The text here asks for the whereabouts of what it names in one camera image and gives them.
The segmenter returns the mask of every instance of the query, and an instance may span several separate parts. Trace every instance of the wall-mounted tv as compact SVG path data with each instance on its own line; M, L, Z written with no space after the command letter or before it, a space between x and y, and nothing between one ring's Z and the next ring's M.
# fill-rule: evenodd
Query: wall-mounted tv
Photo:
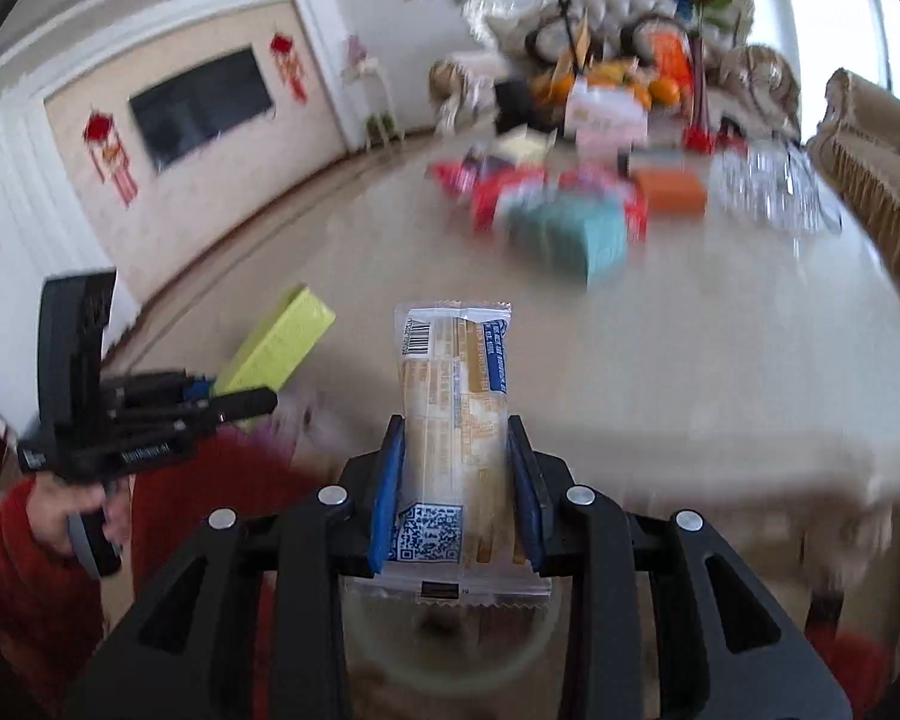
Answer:
M250 47L194 67L130 100L158 172L273 107Z

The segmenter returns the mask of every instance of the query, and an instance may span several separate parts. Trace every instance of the red vase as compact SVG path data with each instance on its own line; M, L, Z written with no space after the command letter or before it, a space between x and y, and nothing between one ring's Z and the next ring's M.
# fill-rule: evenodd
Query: red vase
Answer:
M693 71L693 114L683 131L683 146L690 151L712 154L716 138L710 132L710 110L706 104L706 69L703 68L703 35L690 33L690 65Z

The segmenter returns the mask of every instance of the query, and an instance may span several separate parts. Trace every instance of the barcode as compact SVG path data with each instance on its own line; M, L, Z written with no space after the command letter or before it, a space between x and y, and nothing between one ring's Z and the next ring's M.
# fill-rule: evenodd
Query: barcode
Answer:
M430 354L430 323L407 319L403 330L403 356Z

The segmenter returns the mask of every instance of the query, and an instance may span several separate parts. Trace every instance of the red paper decoration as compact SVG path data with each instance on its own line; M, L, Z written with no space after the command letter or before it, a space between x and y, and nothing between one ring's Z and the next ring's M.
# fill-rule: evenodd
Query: red paper decoration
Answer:
M87 144L94 167L101 182L107 177L113 180L125 206L137 196L137 184L130 175L130 156L117 134L113 117L94 111L83 129L83 141Z
M274 56L276 67L280 71L280 77L285 85L290 87L293 98L301 105L307 104L307 90L303 86L303 65L296 55L293 38L276 32L274 40L271 40L271 54Z

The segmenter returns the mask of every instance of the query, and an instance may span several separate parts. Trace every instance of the hand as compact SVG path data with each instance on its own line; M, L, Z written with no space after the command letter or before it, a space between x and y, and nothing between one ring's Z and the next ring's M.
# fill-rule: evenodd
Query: hand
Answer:
M67 533L68 514L96 512L103 507L106 525L103 536L123 545L130 540L130 486L121 479L117 494L106 497L103 485L67 485L49 473L37 474L34 489L26 501L26 518L34 539L63 557L74 554Z

